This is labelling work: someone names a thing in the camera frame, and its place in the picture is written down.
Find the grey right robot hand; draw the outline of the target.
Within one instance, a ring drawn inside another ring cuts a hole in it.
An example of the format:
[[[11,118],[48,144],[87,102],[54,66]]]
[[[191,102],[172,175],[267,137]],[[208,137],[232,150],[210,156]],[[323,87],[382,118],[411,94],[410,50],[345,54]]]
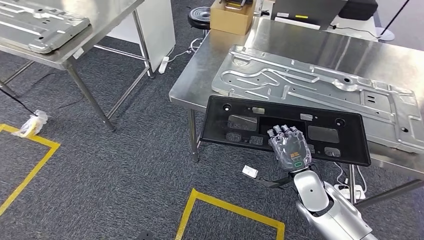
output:
[[[267,131],[268,144],[283,170],[289,173],[308,168],[312,154],[302,131],[295,126],[275,125]]]

